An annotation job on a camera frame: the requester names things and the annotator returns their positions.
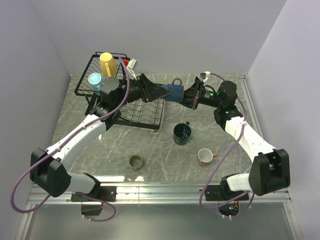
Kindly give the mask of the dark blue glossy mug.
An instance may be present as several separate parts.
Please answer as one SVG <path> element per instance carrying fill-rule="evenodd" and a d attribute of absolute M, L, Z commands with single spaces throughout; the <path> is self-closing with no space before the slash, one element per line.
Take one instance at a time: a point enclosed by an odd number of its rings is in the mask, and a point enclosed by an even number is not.
<path fill-rule="evenodd" d="M 180 78 L 174 78 L 171 83 L 162 85 L 163 88 L 170 90 L 171 94 L 161 97 L 165 101 L 181 103 L 184 98 L 184 86 Z"/>

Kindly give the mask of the dark green patterned mug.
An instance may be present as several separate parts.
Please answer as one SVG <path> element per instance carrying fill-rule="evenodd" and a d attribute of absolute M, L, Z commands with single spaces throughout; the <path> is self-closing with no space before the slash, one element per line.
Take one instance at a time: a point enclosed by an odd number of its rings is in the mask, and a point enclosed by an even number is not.
<path fill-rule="evenodd" d="M 179 123 L 173 128 L 173 140 L 178 145 L 186 145 L 192 134 L 190 122 Z"/>

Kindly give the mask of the yellow ceramic mug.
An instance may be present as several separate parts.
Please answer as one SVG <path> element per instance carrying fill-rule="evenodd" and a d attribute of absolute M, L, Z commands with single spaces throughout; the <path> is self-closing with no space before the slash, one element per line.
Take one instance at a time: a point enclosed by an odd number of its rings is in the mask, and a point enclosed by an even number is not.
<path fill-rule="evenodd" d="M 114 77 L 117 74 L 117 65 L 113 55 L 104 52 L 99 56 L 100 70 L 106 78 Z"/>

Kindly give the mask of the light blue ceramic mug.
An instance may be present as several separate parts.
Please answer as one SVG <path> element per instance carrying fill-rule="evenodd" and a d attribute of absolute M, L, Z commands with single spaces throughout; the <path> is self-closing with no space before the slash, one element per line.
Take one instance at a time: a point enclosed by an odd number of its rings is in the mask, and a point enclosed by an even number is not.
<path fill-rule="evenodd" d="M 104 84 L 105 79 L 106 77 L 98 72 L 93 72 L 88 76 L 89 85 L 92 91 L 98 96 L 100 95 L 100 90 Z"/>

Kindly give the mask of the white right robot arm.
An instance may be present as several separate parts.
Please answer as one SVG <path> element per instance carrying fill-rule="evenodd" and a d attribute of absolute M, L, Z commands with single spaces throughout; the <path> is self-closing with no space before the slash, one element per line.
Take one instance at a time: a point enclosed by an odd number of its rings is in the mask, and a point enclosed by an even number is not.
<path fill-rule="evenodd" d="M 239 100 L 237 85 L 223 80 L 218 90 L 206 86 L 209 72 L 196 76 L 191 87 L 184 91 L 182 105 L 195 110 L 199 104 L 213 107 L 215 122 L 249 156 L 252 165 L 248 173 L 235 173 L 221 179 L 220 194 L 226 200 L 237 193 L 253 192 L 263 196 L 288 188 L 291 184 L 289 154 L 267 143 L 247 122 L 247 114 L 236 107 Z"/>

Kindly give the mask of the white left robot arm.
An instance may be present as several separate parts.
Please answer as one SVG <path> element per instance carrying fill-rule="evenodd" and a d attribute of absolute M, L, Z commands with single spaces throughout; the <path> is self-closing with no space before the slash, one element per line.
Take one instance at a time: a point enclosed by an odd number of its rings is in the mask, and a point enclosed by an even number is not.
<path fill-rule="evenodd" d="M 144 74 L 126 82 L 114 76 L 105 80 L 99 90 L 100 102 L 82 123 L 56 144 L 46 150 L 38 148 L 31 154 L 31 181 L 52 197 L 71 191 L 82 193 L 89 201 L 97 200 L 101 195 L 101 182 L 88 173 L 70 173 L 66 167 L 93 139 L 117 122 L 121 116 L 121 106 L 137 100 L 152 102 L 171 93 L 169 89 L 150 81 Z"/>

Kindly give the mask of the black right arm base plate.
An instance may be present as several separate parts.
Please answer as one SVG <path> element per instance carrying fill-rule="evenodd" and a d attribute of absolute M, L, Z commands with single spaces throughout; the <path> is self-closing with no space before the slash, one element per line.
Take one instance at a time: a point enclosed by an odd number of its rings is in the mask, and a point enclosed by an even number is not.
<path fill-rule="evenodd" d="M 231 199 L 237 199 L 240 201 L 248 201 L 249 194 L 244 191 L 231 191 L 228 186 L 222 186 L 217 184 L 210 184 L 204 191 L 203 196 L 200 197 L 201 200 L 207 202 L 225 202 Z"/>

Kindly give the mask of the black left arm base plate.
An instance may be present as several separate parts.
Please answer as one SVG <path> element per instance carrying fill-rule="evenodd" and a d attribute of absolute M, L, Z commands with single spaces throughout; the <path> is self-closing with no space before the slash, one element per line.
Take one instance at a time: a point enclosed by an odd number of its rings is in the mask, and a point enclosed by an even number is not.
<path fill-rule="evenodd" d="M 97 189 L 92 190 L 90 193 L 85 193 L 85 196 L 92 198 L 94 200 L 88 199 L 87 197 L 82 196 L 78 192 L 71 195 L 71 202 L 115 202 L 117 195 L 116 186 L 100 186 Z"/>

